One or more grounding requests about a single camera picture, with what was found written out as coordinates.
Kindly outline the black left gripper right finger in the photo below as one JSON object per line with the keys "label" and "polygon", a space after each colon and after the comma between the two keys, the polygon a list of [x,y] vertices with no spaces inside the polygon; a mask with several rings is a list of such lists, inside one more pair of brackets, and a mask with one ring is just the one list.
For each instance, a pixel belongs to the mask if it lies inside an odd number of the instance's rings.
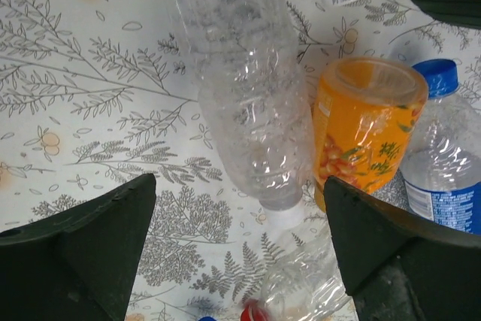
{"label": "black left gripper right finger", "polygon": [[478,320],[480,237],[440,226],[336,178],[332,242],[360,320]]}

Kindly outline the clear bottle red cap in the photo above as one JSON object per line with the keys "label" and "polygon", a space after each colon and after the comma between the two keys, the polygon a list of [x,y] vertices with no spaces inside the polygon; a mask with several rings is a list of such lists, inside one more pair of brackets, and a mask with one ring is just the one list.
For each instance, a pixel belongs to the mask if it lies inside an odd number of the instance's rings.
{"label": "clear bottle red cap", "polygon": [[240,320],[326,320],[349,300],[326,228],[269,269]]}

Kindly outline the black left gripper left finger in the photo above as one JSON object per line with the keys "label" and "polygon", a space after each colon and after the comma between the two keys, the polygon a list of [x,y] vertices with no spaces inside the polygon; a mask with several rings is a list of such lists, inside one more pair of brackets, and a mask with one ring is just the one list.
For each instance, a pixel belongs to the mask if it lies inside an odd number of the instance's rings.
{"label": "black left gripper left finger", "polygon": [[1,233],[3,320],[123,320],[156,203],[142,174]]}

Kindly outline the orange juice bottle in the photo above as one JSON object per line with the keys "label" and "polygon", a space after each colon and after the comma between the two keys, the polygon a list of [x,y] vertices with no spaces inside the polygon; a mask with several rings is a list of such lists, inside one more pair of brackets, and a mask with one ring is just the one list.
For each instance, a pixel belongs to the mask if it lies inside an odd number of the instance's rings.
{"label": "orange juice bottle", "polygon": [[401,62],[356,56],[326,66],[313,104],[320,210],[330,176],[368,194],[395,176],[427,99],[425,78]]}

